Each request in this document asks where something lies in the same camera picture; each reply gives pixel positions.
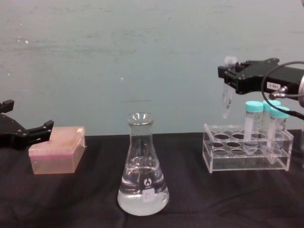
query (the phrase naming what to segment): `box lid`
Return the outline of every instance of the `box lid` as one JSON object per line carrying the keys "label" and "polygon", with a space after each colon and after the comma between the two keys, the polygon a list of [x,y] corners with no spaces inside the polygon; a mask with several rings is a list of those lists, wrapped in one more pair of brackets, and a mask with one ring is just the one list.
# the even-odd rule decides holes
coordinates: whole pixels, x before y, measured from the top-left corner
{"label": "box lid", "polygon": [[29,156],[73,154],[84,135],[84,127],[53,127],[49,141],[32,145],[28,154]]}

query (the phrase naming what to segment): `table surface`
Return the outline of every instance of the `table surface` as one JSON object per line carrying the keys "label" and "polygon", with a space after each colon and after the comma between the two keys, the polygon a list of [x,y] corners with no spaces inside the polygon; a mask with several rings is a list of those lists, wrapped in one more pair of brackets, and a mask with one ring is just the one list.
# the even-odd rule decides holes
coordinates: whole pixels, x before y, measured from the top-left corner
{"label": "table surface", "polygon": [[88,136],[74,174],[34,175],[27,151],[0,149],[0,227],[303,228],[304,163],[295,135],[289,171],[209,174],[202,133],[157,134],[170,192],[158,214],[136,217],[117,204],[129,136]]}

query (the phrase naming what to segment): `clear acrylic rack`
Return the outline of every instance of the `clear acrylic rack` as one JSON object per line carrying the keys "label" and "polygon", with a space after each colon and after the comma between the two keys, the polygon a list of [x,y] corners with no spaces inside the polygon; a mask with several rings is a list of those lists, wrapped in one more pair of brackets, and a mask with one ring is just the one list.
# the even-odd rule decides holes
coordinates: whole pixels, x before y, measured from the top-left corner
{"label": "clear acrylic rack", "polygon": [[231,170],[286,170],[289,169],[294,137],[284,131],[281,139],[273,143],[283,145],[272,152],[266,149],[266,133],[253,134],[258,144],[257,150],[251,154],[244,151],[244,126],[208,126],[204,125],[203,158],[209,173]]}

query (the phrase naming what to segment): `sticker label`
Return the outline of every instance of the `sticker label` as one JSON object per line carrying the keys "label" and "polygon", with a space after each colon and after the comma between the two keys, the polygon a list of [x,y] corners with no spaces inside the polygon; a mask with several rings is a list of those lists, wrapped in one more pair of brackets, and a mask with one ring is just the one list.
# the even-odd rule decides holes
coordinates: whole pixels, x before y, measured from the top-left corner
{"label": "sticker label", "polygon": [[245,117],[244,141],[251,140],[252,128],[253,128],[253,119],[250,117]]}
{"label": "sticker label", "polygon": [[276,125],[274,122],[270,122],[269,127],[268,127],[268,133],[267,133],[267,147],[271,147],[272,141],[274,140],[274,135],[275,135],[275,130],[276,130]]}
{"label": "sticker label", "polygon": [[278,90],[279,88],[281,88],[280,84],[267,82],[267,89]]}
{"label": "sticker label", "polygon": [[152,202],[155,200],[155,191],[154,189],[145,189],[142,190],[142,200],[144,203]]}

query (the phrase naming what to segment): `teal cap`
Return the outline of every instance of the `teal cap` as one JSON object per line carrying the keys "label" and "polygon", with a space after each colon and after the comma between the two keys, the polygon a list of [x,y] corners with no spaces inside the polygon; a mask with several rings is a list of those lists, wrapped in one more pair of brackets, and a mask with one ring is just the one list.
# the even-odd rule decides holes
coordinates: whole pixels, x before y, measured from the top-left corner
{"label": "teal cap", "polygon": [[246,108],[246,111],[258,113],[258,112],[263,111],[264,105],[260,101],[247,101],[245,108]]}
{"label": "teal cap", "polygon": [[[272,101],[272,100],[270,100],[269,102],[272,105],[274,105],[274,106],[281,106],[281,102],[279,102],[279,101],[276,101],[276,100]],[[270,111],[270,107],[271,106],[266,101],[263,101],[263,104],[264,104],[264,110]]]}
{"label": "teal cap", "polygon": [[[289,108],[286,108],[286,107],[277,106],[277,108],[289,111]],[[282,113],[281,111],[276,110],[275,108],[271,107],[270,108],[270,116],[272,116],[274,118],[287,118],[287,117],[289,117],[289,114]]]}

